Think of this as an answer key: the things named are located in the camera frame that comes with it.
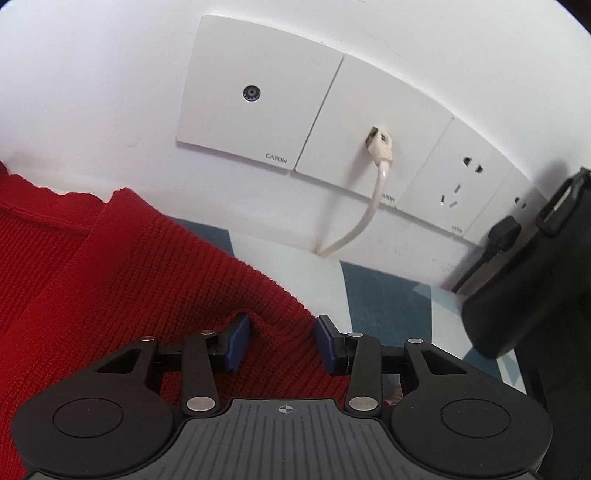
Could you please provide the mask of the white wall socket panel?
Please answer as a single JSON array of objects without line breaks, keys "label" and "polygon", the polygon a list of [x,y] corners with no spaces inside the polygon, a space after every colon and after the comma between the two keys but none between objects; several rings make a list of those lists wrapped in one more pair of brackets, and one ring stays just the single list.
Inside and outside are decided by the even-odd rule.
[{"label": "white wall socket panel", "polygon": [[390,134],[383,202],[481,245],[512,215],[525,233],[544,199],[491,143],[435,100],[367,62],[270,27],[206,15],[177,140],[370,197],[365,142]]}]

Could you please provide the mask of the black power plug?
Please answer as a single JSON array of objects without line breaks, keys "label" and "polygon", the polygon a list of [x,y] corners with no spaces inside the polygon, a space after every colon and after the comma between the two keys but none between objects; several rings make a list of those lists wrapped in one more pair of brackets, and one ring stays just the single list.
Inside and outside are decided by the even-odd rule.
[{"label": "black power plug", "polygon": [[499,252],[509,251],[517,242],[521,232],[521,224],[512,215],[509,215],[496,223],[488,232],[484,252],[457,281],[452,288],[452,292],[458,293],[464,284]]}]

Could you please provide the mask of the geometric pattern desk mat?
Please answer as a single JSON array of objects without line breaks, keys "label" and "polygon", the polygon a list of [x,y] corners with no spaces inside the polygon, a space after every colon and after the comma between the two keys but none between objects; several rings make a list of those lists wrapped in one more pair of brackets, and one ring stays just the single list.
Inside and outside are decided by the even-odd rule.
[{"label": "geometric pattern desk mat", "polygon": [[177,223],[276,281],[311,313],[329,315],[342,333],[361,331],[390,346],[419,337],[526,391],[515,353],[482,356],[464,329],[460,299],[446,290],[213,226]]}]

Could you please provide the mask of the black thermos bottle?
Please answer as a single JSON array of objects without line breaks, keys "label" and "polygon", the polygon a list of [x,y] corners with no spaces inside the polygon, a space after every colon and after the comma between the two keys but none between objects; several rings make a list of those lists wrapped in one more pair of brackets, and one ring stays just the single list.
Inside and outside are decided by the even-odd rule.
[{"label": "black thermos bottle", "polygon": [[590,170],[565,180],[535,224],[529,242],[462,305],[466,333],[485,357],[505,355],[590,289]]}]

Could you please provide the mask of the red beige knit cardigan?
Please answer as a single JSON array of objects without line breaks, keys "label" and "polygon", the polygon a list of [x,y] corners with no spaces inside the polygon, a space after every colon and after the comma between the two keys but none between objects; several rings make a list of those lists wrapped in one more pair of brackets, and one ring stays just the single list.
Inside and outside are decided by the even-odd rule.
[{"label": "red beige knit cardigan", "polygon": [[332,398],[311,313],[263,273],[130,189],[59,195],[1,176],[1,475],[25,473],[11,421],[29,398],[146,335],[174,345],[249,314],[252,339],[222,399]]}]

